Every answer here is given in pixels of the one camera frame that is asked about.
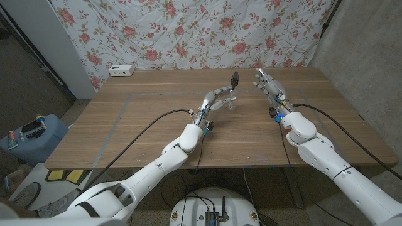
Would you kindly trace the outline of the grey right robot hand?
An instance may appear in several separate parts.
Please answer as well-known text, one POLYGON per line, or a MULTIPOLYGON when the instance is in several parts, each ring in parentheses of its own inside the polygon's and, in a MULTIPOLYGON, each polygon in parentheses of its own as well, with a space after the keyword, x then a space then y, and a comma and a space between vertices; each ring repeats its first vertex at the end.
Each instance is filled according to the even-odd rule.
POLYGON ((270 104, 284 116, 295 111, 282 84, 262 68, 256 70, 258 73, 255 77, 258 82, 254 82, 253 85, 264 93, 270 104))

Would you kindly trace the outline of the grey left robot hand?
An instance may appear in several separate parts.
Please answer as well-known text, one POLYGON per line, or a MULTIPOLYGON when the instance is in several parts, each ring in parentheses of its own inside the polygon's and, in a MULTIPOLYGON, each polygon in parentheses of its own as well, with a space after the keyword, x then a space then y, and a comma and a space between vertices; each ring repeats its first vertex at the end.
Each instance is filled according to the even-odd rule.
POLYGON ((209 112, 217 111, 235 100, 237 100, 237 95, 234 94, 232 87, 221 87, 208 92, 193 117, 193 123, 201 129, 205 129, 208 124, 209 112))

